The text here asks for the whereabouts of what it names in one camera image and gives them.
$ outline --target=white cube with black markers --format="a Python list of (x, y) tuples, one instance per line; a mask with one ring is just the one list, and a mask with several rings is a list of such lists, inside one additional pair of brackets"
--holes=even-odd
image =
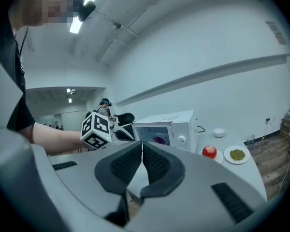
[(81, 141), (93, 149), (107, 148), (112, 142), (108, 117), (93, 112), (82, 124)]

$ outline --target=black t-shirt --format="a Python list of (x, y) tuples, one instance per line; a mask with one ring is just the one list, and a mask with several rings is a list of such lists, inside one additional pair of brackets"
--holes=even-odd
[(18, 44), (13, 34), (8, 14), (0, 22), (0, 62), (16, 85), (23, 91), (23, 96), (15, 107), (7, 128), (20, 131), (35, 123), (26, 105), (25, 72), (22, 70)]

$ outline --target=black sleeve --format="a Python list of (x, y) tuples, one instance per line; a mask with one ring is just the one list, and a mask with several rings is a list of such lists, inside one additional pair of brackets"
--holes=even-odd
[(35, 123), (34, 118), (31, 115), (31, 112), (29, 111), (29, 108), (26, 105), (26, 83), (25, 83), (25, 77), (24, 72), (22, 71), (22, 85), (21, 85), (21, 91), (23, 91), (23, 96), (20, 98), (18, 103), (18, 112), (16, 117), (16, 131), (20, 131), (28, 126), (31, 126)]

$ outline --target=green food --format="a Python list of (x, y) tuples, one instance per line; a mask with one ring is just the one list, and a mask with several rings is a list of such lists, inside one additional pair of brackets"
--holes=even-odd
[(243, 152), (243, 150), (240, 149), (231, 150), (230, 157), (233, 160), (242, 160), (245, 157), (245, 153)]

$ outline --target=wooden floor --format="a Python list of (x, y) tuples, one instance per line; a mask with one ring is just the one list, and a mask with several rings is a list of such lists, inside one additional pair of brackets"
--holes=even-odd
[[(268, 138), (269, 141), (281, 141), (283, 138), (274, 136)], [(287, 172), (288, 167), (288, 147), (289, 142), (284, 140), (282, 142), (273, 143), (265, 141), (259, 145), (250, 145), (248, 149), (259, 169), (261, 174), (267, 199), (271, 199), (277, 195), (282, 180)], [(285, 178), (284, 184), (281, 187), (280, 193), (283, 193), (290, 182), (290, 165), (288, 174)], [(140, 209), (140, 204), (134, 200), (128, 203), (130, 217), (135, 216)]]

